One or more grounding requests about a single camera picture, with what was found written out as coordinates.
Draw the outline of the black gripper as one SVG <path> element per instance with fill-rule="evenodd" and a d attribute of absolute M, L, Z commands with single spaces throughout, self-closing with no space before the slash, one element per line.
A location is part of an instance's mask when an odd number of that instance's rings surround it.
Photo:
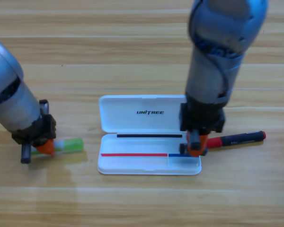
<path fill-rule="evenodd" d="M 49 114 L 49 103 L 46 99 L 39 101 L 40 116 L 32 122 L 31 126 L 11 133 L 12 139 L 21 145 L 21 163 L 31 162 L 32 147 L 39 153 L 54 155 L 56 138 L 56 121 Z"/>
<path fill-rule="evenodd" d="M 179 145 L 180 153 L 189 153 L 192 157 L 207 154 L 208 135 L 223 130 L 226 104 L 205 104 L 186 96 L 186 102 L 180 104 L 179 125 L 181 131 L 186 131 L 187 142 Z"/>

